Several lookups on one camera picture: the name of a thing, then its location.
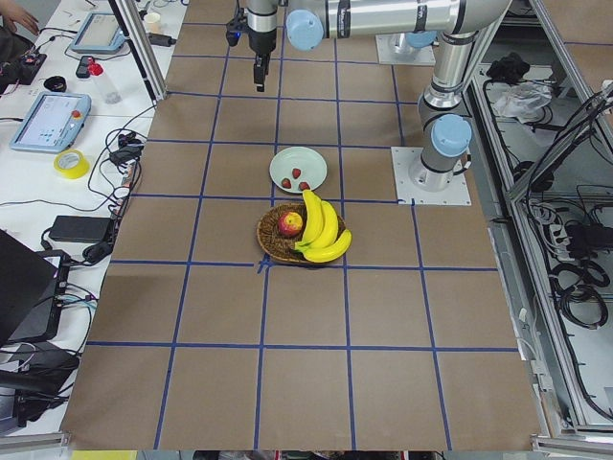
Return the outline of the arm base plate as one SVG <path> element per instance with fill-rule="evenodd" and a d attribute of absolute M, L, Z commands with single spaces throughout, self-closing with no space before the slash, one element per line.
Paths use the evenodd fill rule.
<path fill-rule="evenodd" d="M 392 147 L 397 202 L 403 205 L 470 206 L 460 160 L 451 172 L 432 172 L 421 162 L 422 148 Z"/>
<path fill-rule="evenodd" d="M 378 62 L 390 65 L 434 66 L 437 32 L 379 34 L 375 37 Z"/>

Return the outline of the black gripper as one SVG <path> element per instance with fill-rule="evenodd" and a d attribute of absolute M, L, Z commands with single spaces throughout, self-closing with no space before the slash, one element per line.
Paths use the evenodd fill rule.
<path fill-rule="evenodd" d="M 258 32 L 248 29 L 249 47 L 256 54 L 253 64 L 253 80 L 257 92 L 265 91 L 269 72 L 270 55 L 276 49 L 277 30 Z"/>

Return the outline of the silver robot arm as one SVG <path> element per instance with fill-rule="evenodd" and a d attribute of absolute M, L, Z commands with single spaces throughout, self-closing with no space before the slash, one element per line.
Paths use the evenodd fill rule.
<path fill-rule="evenodd" d="M 453 114 L 462 100 L 469 68 L 479 54 L 479 35 L 493 32 L 509 8 L 507 1 L 249 1 L 227 25 L 227 38 L 245 34 L 255 53 L 254 83 L 263 90 L 276 48 L 277 10 L 287 9 L 286 35 L 300 51 L 315 49 L 325 38 L 434 32 L 439 55 L 430 83 L 420 97 L 426 145 L 409 177 L 428 192 L 444 190 L 471 141 L 469 123 Z"/>

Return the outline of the person's hand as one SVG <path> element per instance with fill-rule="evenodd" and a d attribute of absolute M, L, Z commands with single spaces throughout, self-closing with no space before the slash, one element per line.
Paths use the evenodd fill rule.
<path fill-rule="evenodd" d="M 19 24 L 33 35 L 39 34 L 38 19 L 13 0 L 0 0 L 3 26 L 12 33 L 17 32 Z"/>

